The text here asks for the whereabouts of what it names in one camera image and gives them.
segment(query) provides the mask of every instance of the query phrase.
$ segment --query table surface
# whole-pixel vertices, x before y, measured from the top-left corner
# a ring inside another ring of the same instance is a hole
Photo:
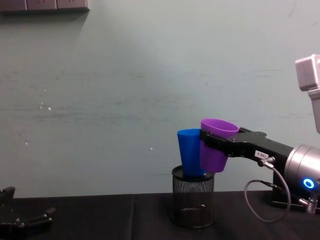
[[[248,193],[265,218],[283,209],[268,204],[269,191]],[[320,215],[292,210],[282,221],[263,223],[249,210],[244,193],[215,193],[216,221],[204,229],[185,229],[170,221],[172,194],[124,194],[19,198],[13,207],[26,217],[55,207],[49,232],[30,240],[318,240]]]

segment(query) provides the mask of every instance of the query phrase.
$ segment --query blue led light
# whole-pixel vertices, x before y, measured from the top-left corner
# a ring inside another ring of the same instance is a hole
[[[315,187],[314,182],[310,178],[306,178],[303,180],[303,184],[308,188],[308,189],[313,189]]]

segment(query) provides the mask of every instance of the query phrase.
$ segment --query blue cup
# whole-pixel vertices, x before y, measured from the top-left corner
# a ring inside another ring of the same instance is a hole
[[[183,129],[177,132],[183,175],[202,176],[200,167],[200,129]]]

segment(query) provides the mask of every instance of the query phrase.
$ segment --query plastic cup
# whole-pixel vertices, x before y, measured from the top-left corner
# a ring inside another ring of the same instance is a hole
[[[239,132],[239,128],[231,122],[215,118],[205,118],[201,121],[201,130],[229,138]],[[207,172],[220,173],[225,169],[228,156],[222,151],[208,147],[200,141],[200,166]]]
[[[205,174],[200,167],[200,129],[177,132],[183,175],[197,177]]]

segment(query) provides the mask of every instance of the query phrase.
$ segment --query purple cup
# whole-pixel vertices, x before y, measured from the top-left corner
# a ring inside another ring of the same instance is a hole
[[[239,128],[231,122],[205,118],[201,121],[201,130],[229,138],[239,132]],[[220,173],[225,169],[228,156],[222,151],[208,147],[204,141],[200,142],[200,166],[211,173]]]

